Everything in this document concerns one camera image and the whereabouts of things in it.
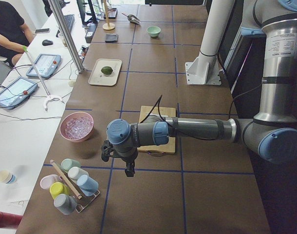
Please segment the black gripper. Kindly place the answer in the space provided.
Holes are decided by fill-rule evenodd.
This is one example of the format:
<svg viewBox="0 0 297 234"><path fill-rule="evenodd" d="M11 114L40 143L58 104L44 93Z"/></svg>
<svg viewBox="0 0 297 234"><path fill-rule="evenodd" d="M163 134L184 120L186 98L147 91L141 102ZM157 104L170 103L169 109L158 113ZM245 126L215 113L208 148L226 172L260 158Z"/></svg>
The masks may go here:
<svg viewBox="0 0 297 234"><path fill-rule="evenodd" d="M134 177L135 174L135 147L123 147L113 145L109 140L105 140L101 147L101 159L108 162L110 157L120 158L126 163L125 174L127 177Z"/></svg>

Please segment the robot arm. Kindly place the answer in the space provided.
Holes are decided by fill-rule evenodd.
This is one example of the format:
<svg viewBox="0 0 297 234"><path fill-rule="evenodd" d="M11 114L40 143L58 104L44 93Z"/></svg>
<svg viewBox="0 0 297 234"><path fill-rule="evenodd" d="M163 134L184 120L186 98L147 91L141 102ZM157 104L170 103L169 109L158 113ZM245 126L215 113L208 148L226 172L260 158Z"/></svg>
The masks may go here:
<svg viewBox="0 0 297 234"><path fill-rule="evenodd" d="M141 146L164 145L170 137L242 142L264 160L275 164L297 158L297 119L292 114L297 64L297 0L246 0L243 36L266 36L260 110L252 119L191 119L148 114L129 124L111 121L106 129L101 158L120 158L125 174L134 176Z"/></svg>

